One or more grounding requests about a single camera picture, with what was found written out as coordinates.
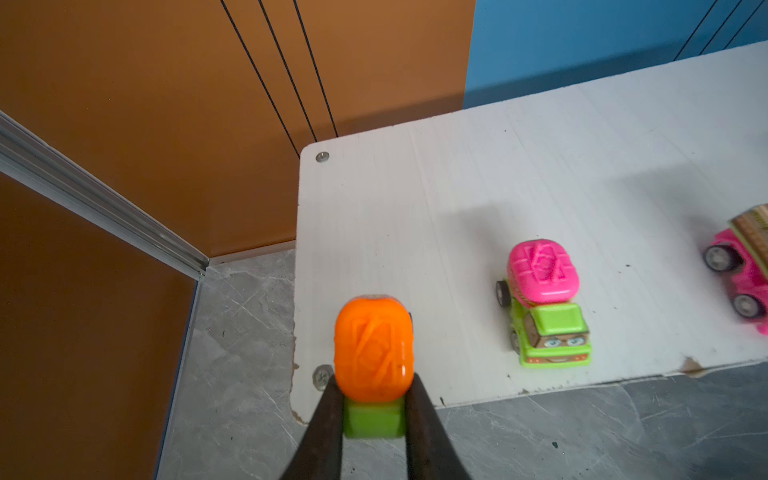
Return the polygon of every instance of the pink chassis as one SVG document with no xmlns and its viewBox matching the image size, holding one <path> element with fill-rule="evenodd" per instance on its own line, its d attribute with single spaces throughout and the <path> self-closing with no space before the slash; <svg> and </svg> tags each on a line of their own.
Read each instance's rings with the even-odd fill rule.
<svg viewBox="0 0 768 480">
<path fill-rule="evenodd" d="M 729 228 L 715 235 L 715 241 L 712 245 L 728 245 L 739 252 L 744 260 L 744 266 L 737 270 L 730 279 L 736 287 L 736 295 L 751 295 L 757 298 L 764 306 L 768 306 L 768 279 L 763 274 L 760 266 L 752 259 L 750 252 L 741 243 L 739 237 Z M 757 327 L 757 331 L 763 335 L 768 335 L 768 318 L 763 317 L 762 323 Z"/>
</svg>

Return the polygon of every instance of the blue edge strip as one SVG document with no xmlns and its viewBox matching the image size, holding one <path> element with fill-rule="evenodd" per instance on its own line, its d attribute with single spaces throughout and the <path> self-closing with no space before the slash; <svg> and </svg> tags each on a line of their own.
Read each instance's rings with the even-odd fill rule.
<svg viewBox="0 0 768 480">
<path fill-rule="evenodd" d="M 163 447 L 165 446 L 165 435 L 168 434 L 168 426 L 170 425 L 170 411 L 174 405 L 174 398 L 176 397 L 176 390 L 179 386 L 179 374 L 181 373 L 181 363 L 184 361 L 184 346 L 187 345 L 187 336 L 190 334 L 190 328 L 192 327 L 192 315 L 194 314 L 194 304 L 197 300 L 197 288 L 200 281 L 194 283 L 194 293 L 192 294 L 192 304 L 190 305 L 190 313 L 187 317 L 187 327 L 184 329 L 184 338 L 181 340 L 181 353 L 179 354 L 179 363 L 176 365 L 176 375 L 174 376 L 174 389 L 170 393 L 170 401 L 168 402 L 168 413 L 165 415 L 165 426 L 163 427 L 163 436 L 160 438 L 160 451 L 157 453 L 157 461 L 154 466 L 154 478 L 157 480 L 157 476 L 160 474 L 160 459 L 163 456 Z"/>
</svg>

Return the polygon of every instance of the toy wheel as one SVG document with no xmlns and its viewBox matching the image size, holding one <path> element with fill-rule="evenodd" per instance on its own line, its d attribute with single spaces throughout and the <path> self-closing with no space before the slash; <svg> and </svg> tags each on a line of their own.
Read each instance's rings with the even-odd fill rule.
<svg viewBox="0 0 768 480">
<path fill-rule="evenodd" d="M 518 338 L 518 334 L 512 330 L 512 333 L 509 335 L 512 340 L 512 349 L 520 355 L 520 339 Z"/>
<path fill-rule="evenodd" d="M 727 245 L 713 245 L 704 251 L 704 262 L 715 272 L 730 272 L 741 263 L 741 255 Z"/>
<path fill-rule="evenodd" d="M 736 313 L 746 319 L 756 319 L 766 314 L 766 307 L 757 298 L 741 294 L 733 298 L 733 308 Z"/>
<path fill-rule="evenodd" d="M 512 305 L 512 296 L 509 294 L 509 285 L 504 280 L 496 282 L 496 300 L 501 306 Z"/>
</svg>

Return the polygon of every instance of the blue wall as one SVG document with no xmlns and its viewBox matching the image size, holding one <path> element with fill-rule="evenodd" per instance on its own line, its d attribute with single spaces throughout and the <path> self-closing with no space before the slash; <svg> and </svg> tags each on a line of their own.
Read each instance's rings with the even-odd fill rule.
<svg viewBox="0 0 768 480">
<path fill-rule="evenodd" d="M 464 108 L 767 39 L 760 2 L 477 0 Z"/>
</svg>

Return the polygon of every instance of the screw head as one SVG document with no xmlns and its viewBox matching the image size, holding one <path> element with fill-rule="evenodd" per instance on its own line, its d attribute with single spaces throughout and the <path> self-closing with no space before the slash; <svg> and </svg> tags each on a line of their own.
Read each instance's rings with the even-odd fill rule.
<svg viewBox="0 0 768 480">
<path fill-rule="evenodd" d="M 312 383 L 315 385 L 316 389 L 322 392 L 326 389 L 326 386 L 328 386 L 328 382 L 331 380 L 332 376 L 333 367 L 330 365 L 321 365 L 317 367 L 312 374 Z"/>
</svg>

